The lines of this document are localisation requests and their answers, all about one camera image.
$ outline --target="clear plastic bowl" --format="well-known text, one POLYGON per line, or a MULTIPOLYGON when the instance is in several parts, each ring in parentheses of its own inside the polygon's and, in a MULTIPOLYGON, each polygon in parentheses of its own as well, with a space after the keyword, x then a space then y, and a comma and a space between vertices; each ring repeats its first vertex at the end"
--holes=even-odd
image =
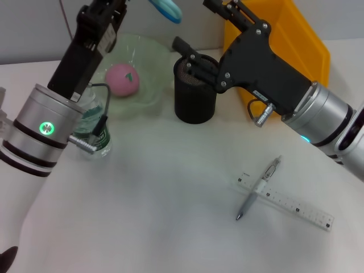
MULTIPOLYGON (((119 34, 113 51, 101 61, 91 82, 105 82, 106 72, 115 64, 130 64, 138 72, 140 85, 136 94, 129 97, 112 96, 109 107, 110 117, 130 117, 156 105, 163 90, 173 80, 171 52, 153 39, 133 34, 119 34)), ((106 100, 103 87, 93 88, 106 100)))

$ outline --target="pen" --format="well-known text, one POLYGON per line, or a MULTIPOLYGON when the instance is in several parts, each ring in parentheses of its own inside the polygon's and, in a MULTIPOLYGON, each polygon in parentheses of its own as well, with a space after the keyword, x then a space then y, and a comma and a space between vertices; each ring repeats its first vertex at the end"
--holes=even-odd
POLYGON ((260 192, 267 185, 269 179, 272 177, 273 173, 278 168, 278 165, 280 164, 281 160, 282 156, 280 155, 272 162, 272 164, 267 168, 262 177, 254 184, 253 191, 249 193, 247 199, 244 201, 243 205, 239 210, 239 213, 237 215, 237 221, 245 215, 245 213, 257 199, 258 197, 257 192, 260 192))

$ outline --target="white ruler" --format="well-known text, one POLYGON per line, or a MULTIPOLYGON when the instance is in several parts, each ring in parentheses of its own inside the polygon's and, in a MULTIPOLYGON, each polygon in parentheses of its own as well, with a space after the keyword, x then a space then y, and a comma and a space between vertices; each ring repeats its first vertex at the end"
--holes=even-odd
POLYGON ((248 176, 248 174, 244 173, 242 177, 236 181, 236 184, 250 192, 254 190, 261 198, 279 206, 280 208, 285 209, 293 215, 302 218, 321 229, 331 231, 334 217, 329 213, 323 212, 322 210, 319 210, 307 203, 297 201, 291 197, 283 195, 268 185, 257 191, 257 189, 253 189, 255 181, 249 181, 249 179, 246 179, 248 176))

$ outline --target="white tabletop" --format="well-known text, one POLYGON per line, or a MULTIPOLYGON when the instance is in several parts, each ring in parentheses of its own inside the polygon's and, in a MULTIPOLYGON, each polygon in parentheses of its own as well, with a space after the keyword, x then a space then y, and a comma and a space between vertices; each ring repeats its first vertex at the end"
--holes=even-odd
MULTIPOLYGON (((364 39, 326 45, 332 90, 358 107, 364 39)), ((0 66, 11 119, 57 64, 0 66)), ((243 107, 230 90, 209 122, 188 125, 169 90, 154 114, 111 118, 105 160, 86 162, 69 145, 24 223, 17 272, 362 272, 362 182, 278 119, 255 127, 243 107), (280 154, 271 185, 334 215, 330 233, 262 200, 235 221, 244 191, 234 180, 257 179, 280 154)))

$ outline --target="yellow plastic container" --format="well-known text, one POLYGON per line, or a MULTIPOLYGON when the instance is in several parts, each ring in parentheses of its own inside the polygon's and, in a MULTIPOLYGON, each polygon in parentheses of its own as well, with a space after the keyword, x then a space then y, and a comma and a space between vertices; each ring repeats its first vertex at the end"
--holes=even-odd
MULTIPOLYGON (((269 44, 278 56, 311 81, 328 85, 330 53, 291 0, 243 0, 243 3, 271 25, 269 44)), ((224 51, 240 34, 240 30, 226 21, 224 51)), ((245 105, 255 98, 242 88, 239 93, 245 105)), ((259 116, 264 109, 262 102, 251 104, 254 116, 259 116)))

